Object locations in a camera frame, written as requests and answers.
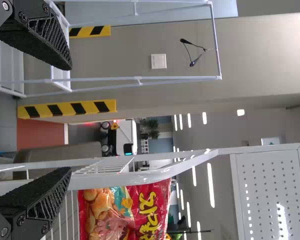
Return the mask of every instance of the gray wall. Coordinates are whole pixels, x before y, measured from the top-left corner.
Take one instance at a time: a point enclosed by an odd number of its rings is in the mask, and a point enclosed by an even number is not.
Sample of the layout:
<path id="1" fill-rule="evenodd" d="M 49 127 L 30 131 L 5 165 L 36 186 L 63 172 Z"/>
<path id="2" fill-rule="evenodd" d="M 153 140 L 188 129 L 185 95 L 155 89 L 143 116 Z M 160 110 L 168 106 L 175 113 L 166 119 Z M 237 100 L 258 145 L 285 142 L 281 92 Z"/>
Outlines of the gray wall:
<path id="1" fill-rule="evenodd" d="M 300 13 L 217 19 L 216 27 L 222 81 L 33 97 L 22 99 L 19 104 L 117 99 L 118 113 L 47 119 L 87 122 L 300 103 Z M 190 68 L 180 38 L 213 47 L 211 22 L 115 27 L 111 37 L 72 39 L 71 76 L 215 75 L 214 53 L 208 52 Z M 194 56 L 199 54 L 195 48 L 190 51 Z M 151 70 L 150 55 L 154 53 L 167 54 L 167 69 Z M 37 78 L 40 70 L 33 65 L 30 70 L 25 64 L 25 77 Z M 104 82 L 82 82 L 72 83 L 72 88 L 103 85 Z M 29 90 L 27 93 L 31 94 L 44 91 L 44 87 Z"/>
<path id="2" fill-rule="evenodd" d="M 300 0 L 236 0 L 239 17 L 300 13 Z"/>

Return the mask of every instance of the floor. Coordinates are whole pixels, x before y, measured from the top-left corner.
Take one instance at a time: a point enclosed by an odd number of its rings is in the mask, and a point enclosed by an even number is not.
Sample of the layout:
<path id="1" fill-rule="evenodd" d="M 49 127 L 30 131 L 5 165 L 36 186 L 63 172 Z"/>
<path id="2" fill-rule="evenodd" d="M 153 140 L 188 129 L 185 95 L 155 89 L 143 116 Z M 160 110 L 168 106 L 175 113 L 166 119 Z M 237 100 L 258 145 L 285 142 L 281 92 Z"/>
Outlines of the floor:
<path id="1" fill-rule="evenodd" d="M 17 150 L 17 102 L 0 92 L 0 152 Z"/>

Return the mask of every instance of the white metal frame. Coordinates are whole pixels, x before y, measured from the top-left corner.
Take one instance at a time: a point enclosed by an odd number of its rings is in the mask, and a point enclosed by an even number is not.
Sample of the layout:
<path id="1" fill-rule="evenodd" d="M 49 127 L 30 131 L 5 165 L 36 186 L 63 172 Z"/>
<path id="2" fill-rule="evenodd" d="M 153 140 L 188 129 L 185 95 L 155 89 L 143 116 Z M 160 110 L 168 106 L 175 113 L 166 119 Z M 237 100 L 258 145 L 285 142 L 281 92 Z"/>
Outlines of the white metal frame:
<path id="1" fill-rule="evenodd" d="M 93 0 L 94 2 L 109 2 L 108 0 Z M 179 84 L 179 83 L 195 83 L 195 82 L 206 82 L 206 81 L 215 81 L 222 80 L 221 73 L 221 65 L 220 65 L 220 56 L 218 49 L 218 40 L 217 40 L 217 32 L 216 32 L 216 23 L 215 16 L 213 10 L 213 3 L 207 0 L 110 0 L 111 2 L 127 2 L 133 4 L 134 13 L 128 16 L 121 16 L 118 18 L 125 17 L 137 17 L 140 15 L 153 14 L 158 12 L 168 12 L 168 11 L 177 11 L 182 9 L 193 9 L 193 8 L 201 8 L 201 7 L 209 7 L 211 14 L 211 22 L 212 22 L 212 31 L 213 31 L 213 39 L 214 39 L 214 50 L 216 55 L 216 65 L 218 75 L 216 76 L 118 76 L 118 77 L 91 77 L 91 78 L 70 78 L 70 72 L 67 71 L 64 73 L 64 77 L 60 79 L 55 79 L 54 72 L 57 68 L 51 66 L 51 76 L 48 79 L 36 79 L 36 80 L 21 80 L 21 81 L 9 81 L 9 83 L 23 83 L 23 84 L 38 84 L 38 83 L 48 83 L 53 84 L 56 87 L 62 89 L 63 91 L 55 91 L 55 92 L 46 92 L 46 93 L 38 93 L 38 94 L 29 94 L 23 95 L 21 97 L 39 97 L 39 96 L 51 96 L 51 95 L 59 95 L 66 93 L 80 93 L 80 92 L 90 92 L 90 91 L 100 91 L 100 90 L 110 90 L 110 89 L 122 89 L 122 88 L 136 88 L 141 86 L 156 86 L 156 85 L 166 85 L 166 84 Z M 62 15 L 56 5 L 52 0 L 46 0 L 47 3 L 53 8 L 53 10 L 57 13 L 58 18 L 65 24 L 67 29 L 70 27 L 76 27 L 78 24 L 69 24 L 66 18 Z M 154 12 L 147 13 L 138 13 L 137 12 L 137 3 L 184 3 L 184 4 L 198 4 L 194 6 L 185 6 L 178 7 L 173 9 L 165 9 Z M 100 87 L 90 87 L 90 88 L 79 88 L 79 89 L 71 89 L 71 82 L 100 82 L 100 81 L 126 81 L 126 80 L 134 80 L 135 83 L 128 84 L 115 84 L 115 85 L 107 85 Z"/>
<path id="2" fill-rule="evenodd" d="M 237 166 L 237 157 L 243 156 L 243 158 L 248 157 L 250 154 L 276 154 L 284 152 L 297 153 L 296 164 L 300 167 L 300 143 L 293 144 L 280 144 L 280 145 L 268 145 L 268 146 L 249 146 L 249 147 L 233 147 L 233 148 L 219 148 L 207 151 L 195 150 L 195 151 L 182 151 L 182 152 L 168 152 L 168 153 L 158 153 L 158 154 L 142 154 L 135 156 L 118 156 L 118 157 L 99 157 L 99 158 L 85 158 L 85 159 L 70 159 L 70 160 L 59 160 L 59 161 L 47 161 L 47 162 L 35 162 L 35 163 L 18 163 L 18 164 L 2 164 L 0 165 L 0 172 L 2 171 L 26 171 L 25 180 L 12 180 L 12 181 L 0 181 L 0 196 L 13 190 L 14 188 L 20 187 L 23 184 L 29 183 L 32 179 L 29 179 L 29 170 L 32 169 L 45 169 L 45 168 L 57 168 L 57 167 L 75 167 L 82 166 L 80 170 L 72 173 L 70 184 L 68 190 L 71 194 L 71 202 L 69 202 L 69 196 L 66 197 L 67 202 L 65 207 L 65 218 L 64 212 L 62 216 L 59 216 L 59 226 L 58 235 L 60 239 L 75 239 L 75 235 L 78 234 L 78 240 L 80 239 L 79 234 L 79 224 L 75 226 L 74 219 L 78 220 L 78 214 L 75 216 L 74 206 L 76 205 L 78 209 L 78 201 L 74 201 L 74 192 L 82 189 L 91 188 L 106 188 L 114 186 L 131 186 L 131 185 L 141 185 L 158 182 L 167 178 L 176 176 L 186 170 L 189 170 L 193 166 L 202 164 L 208 160 L 211 160 L 217 156 L 230 155 L 231 162 L 231 172 L 232 172 L 232 184 L 234 192 L 234 202 L 236 209 L 237 227 L 238 227 L 238 237 L 240 240 L 250 239 L 245 237 L 244 233 L 244 219 L 242 215 L 242 205 L 241 205 L 241 194 L 246 194 L 246 192 L 241 192 L 239 188 L 239 173 Z M 143 162 L 143 161 L 153 161 L 153 160 L 166 160 L 181 158 L 184 161 L 177 161 L 159 169 L 146 170 L 142 172 L 129 172 L 129 163 Z M 300 169 L 296 169 L 297 174 L 300 175 Z M 262 178 L 263 173 L 258 173 L 257 177 Z M 72 217 L 72 231 L 69 229 L 68 217 Z M 65 219 L 66 226 L 66 238 L 61 238 L 61 219 Z M 264 239 L 271 239 L 270 236 L 266 235 Z"/>

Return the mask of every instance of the ceiling light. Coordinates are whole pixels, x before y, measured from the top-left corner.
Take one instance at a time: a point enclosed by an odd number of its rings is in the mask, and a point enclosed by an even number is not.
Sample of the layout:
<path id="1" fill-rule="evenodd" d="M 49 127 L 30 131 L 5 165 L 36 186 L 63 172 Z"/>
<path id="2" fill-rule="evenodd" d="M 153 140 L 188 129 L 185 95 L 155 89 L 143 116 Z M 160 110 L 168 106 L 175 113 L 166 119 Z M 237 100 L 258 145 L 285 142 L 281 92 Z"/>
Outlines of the ceiling light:
<path id="1" fill-rule="evenodd" d="M 179 183 L 176 183 L 176 197 L 179 198 Z"/>
<path id="2" fill-rule="evenodd" d="M 209 195 L 210 195 L 210 205 L 215 208 L 215 193 L 214 193 L 214 182 L 212 178 L 212 167 L 211 163 L 207 164 L 208 169 L 208 184 L 209 184 Z"/>
<path id="3" fill-rule="evenodd" d="M 207 124 L 207 113 L 205 111 L 202 113 L 202 121 L 204 125 Z"/>
<path id="4" fill-rule="evenodd" d="M 188 113 L 188 127 L 191 128 L 191 115 Z"/>
<path id="5" fill-rule="evenodd" d="M 182 114 L 179 114 L 179 121 L 180 121 L 180 130 L 182 130 L 184 128 L 182 124 Z"/>
<path id="6" fill-rule="evenodd" d="M 243 115 L 245 115 L 245 110 L 244 109 L 238 109 L 237 111 L 236 111 L 236 114 L 240 117 L 240 116 L 243 116 Z"/>
<path id="7" fill-rule="evenodd" d="M 188 227 L 191 228 L 191 215 L 190 215 L 190 204 L 186 202 L 186 212 L 188 214 Z"/>
<path id="8" fill-rule="evenodd" d="M 197 186 L 197 176 L 196 176 L 196 167 L 192 167 L 192 179 L 193 179 L 193 186 Z"/>
<path id="9" fill-rule="evenodd" d="M 199 221 L 196 221 L 196 230 L 198 231 L 198 240 L 201 240 L 201 227 Z"/>
<path id="10" fill-rule="evenodd" d="M 185 205 L 184 205 L 184 192 L 182 189 L 180 189 L 180 198 L 181 198 L 181 209 L 185 210 Z"/>
<path id="11" fill-rule="evenodd" d="M 174 129 L 175 129 L 175 131 L 178 131 L 177 115 L 174 115 Z"/>

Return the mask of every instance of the wall outlet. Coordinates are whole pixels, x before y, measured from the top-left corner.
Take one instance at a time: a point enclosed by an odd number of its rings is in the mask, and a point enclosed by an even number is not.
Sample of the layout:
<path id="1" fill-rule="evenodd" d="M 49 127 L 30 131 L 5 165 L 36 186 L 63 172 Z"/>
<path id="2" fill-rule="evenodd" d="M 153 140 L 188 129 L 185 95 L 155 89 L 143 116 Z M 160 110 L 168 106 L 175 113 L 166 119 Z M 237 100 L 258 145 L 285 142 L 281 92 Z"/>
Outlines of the wall outlet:
<path id="1" fill-rule="evenodd" d="M 151 68 L 152 69 L 166 69 L 167 57 L 166 54 L 151 54 Z"/>

